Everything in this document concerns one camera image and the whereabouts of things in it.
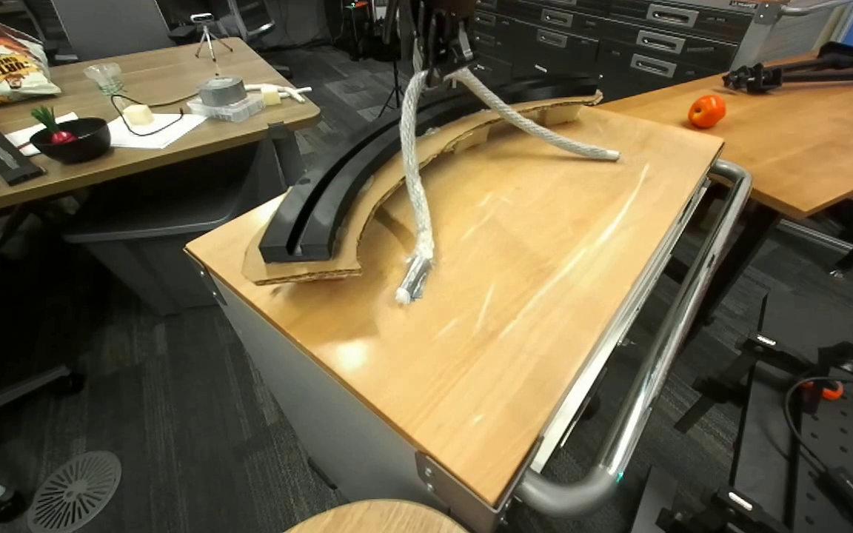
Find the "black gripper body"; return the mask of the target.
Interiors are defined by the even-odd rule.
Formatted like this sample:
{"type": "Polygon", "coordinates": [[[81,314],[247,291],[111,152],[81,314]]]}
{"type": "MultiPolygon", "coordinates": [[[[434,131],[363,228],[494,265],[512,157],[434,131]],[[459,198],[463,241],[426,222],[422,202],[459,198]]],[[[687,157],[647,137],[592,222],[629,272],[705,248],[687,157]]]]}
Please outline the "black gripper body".
{"type": "Polygon", "coordinates": [[[431,80],[465,69],[475,60],[472,20],[478,0],[413,0],[413,65],[431,80]]]}

